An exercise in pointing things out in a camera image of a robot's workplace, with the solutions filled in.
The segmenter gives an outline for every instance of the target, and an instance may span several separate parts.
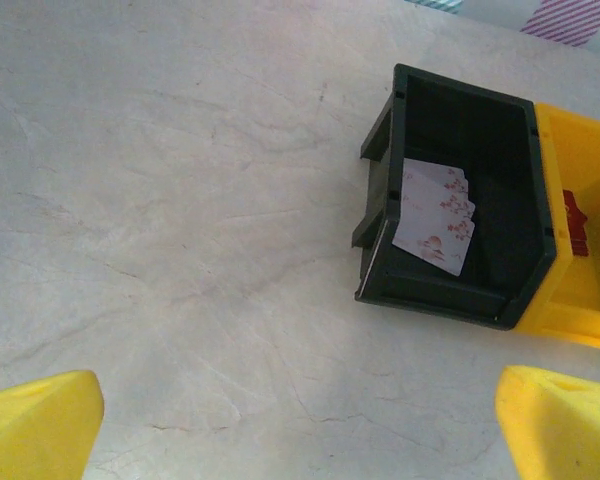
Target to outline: pink striped cloth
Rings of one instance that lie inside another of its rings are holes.
[[[574,47],[600,29],[600,0],[542,0],[522,32]]]

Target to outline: striped fabric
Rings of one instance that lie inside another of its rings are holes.
[[[443,12],[458,13],[462,0],[407,0],[411,3],[416,3],[425,7],[435,8]]]
[[[579,47],[599,29],[600,0],[542,0],[521,31]]]

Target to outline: table surface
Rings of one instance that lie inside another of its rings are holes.
[[[87,480],[510,480],[503,367],[600,381],[353,301],[398,62],[600,119],[599,55],[399,0],[0,1],[0,388],[97,373]]]

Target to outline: white marble countertop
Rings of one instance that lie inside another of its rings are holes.
[[[88,480],[494,479],[507,364],[600,351],[353,301],[406,63],[600,119],[600,56],[399,0],[0,0],[0,388],[93,369]]]

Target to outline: yellow plastic piece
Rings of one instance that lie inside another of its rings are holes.
[[[600,383],[507,367],[496,413],[522,480],[600,480]]]
[[[103,414],[93,372],[0,391],[0,480],[79,480]]]
[[[558,255],[516,330],[600,348],[600,122],[550,105],[535,110]],[[572,254],[563,190],[589,217],[589,257]]]

